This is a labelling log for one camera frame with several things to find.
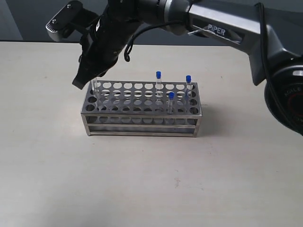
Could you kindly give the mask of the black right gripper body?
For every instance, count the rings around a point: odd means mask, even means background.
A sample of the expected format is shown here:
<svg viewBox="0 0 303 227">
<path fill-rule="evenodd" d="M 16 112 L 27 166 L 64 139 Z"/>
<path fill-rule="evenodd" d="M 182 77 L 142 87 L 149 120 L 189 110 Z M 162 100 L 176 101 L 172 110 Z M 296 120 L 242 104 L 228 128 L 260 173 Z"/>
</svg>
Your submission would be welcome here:
<svg viewBox="0 0 303 227">
<path fill-rule="evenodd" d="M 91 43 L 82 48 L 81 60 L 105 74 L 113 67 L 120 52 L 137 30 L 137 18 L 107 6 L 90 29 Z"/>
</svg>

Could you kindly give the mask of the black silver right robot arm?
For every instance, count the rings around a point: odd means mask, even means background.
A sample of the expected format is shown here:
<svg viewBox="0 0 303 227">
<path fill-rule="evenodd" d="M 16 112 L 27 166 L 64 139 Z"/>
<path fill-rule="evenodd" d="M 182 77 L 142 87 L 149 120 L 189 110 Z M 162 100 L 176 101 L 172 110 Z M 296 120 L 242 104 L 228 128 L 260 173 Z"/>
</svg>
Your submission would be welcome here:
<svg viewBox="0 0 303 227">
<path fill-rule="evenodd" d="M 110 0 L 81 39 L 73 85 L 82 89 L 115 65 L 130 61 L 134 40 L 161 28 L 175 35 L 209 37 L 249 57 L 254 85 L 266 81 L 265 101 L 284 126 L 303 131 L 303 15 L 217 0 Z"/>
</svg>

